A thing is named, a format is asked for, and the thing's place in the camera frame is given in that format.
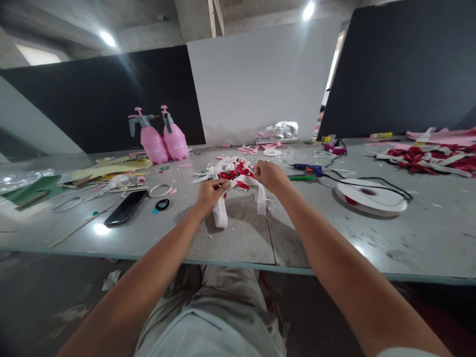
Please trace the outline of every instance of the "aluminum foil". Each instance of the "aluminum foil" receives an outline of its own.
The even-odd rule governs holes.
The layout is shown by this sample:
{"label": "aluminum foil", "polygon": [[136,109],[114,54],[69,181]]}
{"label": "aluminum foil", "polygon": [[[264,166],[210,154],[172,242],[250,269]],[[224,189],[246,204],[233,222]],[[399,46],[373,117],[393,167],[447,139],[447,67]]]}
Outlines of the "aluminum foil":
{"label": "aluminum foil", "polygon": [[45,176],[54,176],[55,170],[47,169],[42,171],[28,171],[20,174],[11,174],[0,178],[0,193],[22,188],[34,183]]}
{"label": "aluminum foil", "polygon": [[298,138],[298,122],[280,121],[275,125],[258,130],[256,144],[264,141],[293,140]]}

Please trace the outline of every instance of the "black backdrop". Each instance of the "black backdrop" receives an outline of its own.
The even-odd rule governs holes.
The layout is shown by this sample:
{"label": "black backdrop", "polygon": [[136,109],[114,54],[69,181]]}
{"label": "black backdrop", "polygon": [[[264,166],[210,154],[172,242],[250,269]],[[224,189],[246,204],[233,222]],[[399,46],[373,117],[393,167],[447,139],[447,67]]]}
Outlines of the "black backdrop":
{"label": "black backdrop", "polygon": [[[87,154],[140,146],[128,115],[159,114],[167,105],[187,144],[204,144],[187,46],[13,68],[0,75]],[[162,117],[151,124],[163,134]]]}
{"label": "black backdrop", "polygon": [[476,1],[354,11],[319,138],[476,125]]}

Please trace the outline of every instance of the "smartphone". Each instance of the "smartphone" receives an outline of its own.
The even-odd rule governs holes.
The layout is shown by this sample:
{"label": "smartphone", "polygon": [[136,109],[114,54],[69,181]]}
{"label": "smartphone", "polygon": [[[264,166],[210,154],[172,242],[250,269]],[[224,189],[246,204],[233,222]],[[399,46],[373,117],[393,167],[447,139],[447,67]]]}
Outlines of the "smartphone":
{"label": "smartphone", "polygon": [[144,198],[147,190],[134,191],[127,196],[124,201],[114,210],[104,221],[106,227],[118,226],[129,220],[140,201]]}

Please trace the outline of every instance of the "table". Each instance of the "table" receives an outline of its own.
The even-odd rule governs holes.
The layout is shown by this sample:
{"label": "table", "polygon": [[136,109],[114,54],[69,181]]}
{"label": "table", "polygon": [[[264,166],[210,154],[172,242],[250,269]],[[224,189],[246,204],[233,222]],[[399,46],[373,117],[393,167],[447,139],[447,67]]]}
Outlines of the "table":
{"label": "table", "polygon": [[[413,192],[414,200],[399,217],[377,218],[348,206],[336,197],[333,191],[336,182],[328,178],[312,182],[294,181],[293,184],[389,279],[476,284],[476,180],[454,175],[411,174],[365,156],[385,148],[369,147],[365,143],[367,141],[363,139],[347,139],[348,155],[337,159],[332,167],[356,171],[355,177],[382,177]],[[245,157],[252,163],[259,159],[275,162],[288,174],[296,173],[288,164],[327,163],[314,158],[316,145],[286,144],[280,150],[283,155],[279,158],[266,157],[262,150],[255,156]],[[90,166],[100,157],[120,157],[125,153],[46,156],[2,165],[0,174],[45,168],[62,173]],[[51,207],[68,197],[87,198],[94,192],[85,190],[54,197],[23,212],[16,212],[13,204],[4,201],[0,203],[0,212],[18,221],[19,227],[12,233],[0,233],[0,249],[138,259],[195,203],[199,184],[191,183],[192,174],[201,172],[210,161],[218,161],[217,155],[238,154],[236,148],[195,147],[188,159],[143,170],[150,171],[146,176],[147,186],[169,182],[178,188],[175,195],[168,195],[171,204],[166,211],[152,214],[159,199],[147,198],[129,223],[108,229],[103,222],[113,207],[54,248],[48,246],[79,227],[94,211],[101,211],[113,202],[118,205],[120,193],[83,202],[63,213],[53,213]],[[187,163],[192,166],[178,166]],[[159,173],[159,167],[165,165],[170,169]],[[205,219],[195,234],[186,262],[312,274],[304,249],[282,205],[267,192],[270,200],[267,216],[258,216],[256,194],[254,188],[249,192],[229,192],[226,199],[228,228],[216,228],[212,215]]]}

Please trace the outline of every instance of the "concrete ceiling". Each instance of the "concrete ceiling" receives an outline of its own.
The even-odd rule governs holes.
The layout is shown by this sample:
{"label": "concrete ceiling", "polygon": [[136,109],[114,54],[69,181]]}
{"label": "concrete ceiling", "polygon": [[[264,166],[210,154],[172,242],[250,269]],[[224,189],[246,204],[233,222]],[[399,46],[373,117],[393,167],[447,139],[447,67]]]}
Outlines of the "concrete ceiling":
{"label": "concrete ceiling", "polygon": [[[225,35],[301,21],[309,0],[214,0]],[[392,0],[314,0],[313,18],[340,16]],[[176,46],[212,36],[207,0],[3,0],[0,67],[24,65],[15,38],[62,51],[71,59],[117,52],[99,32],[112,34],[123,53]]]}

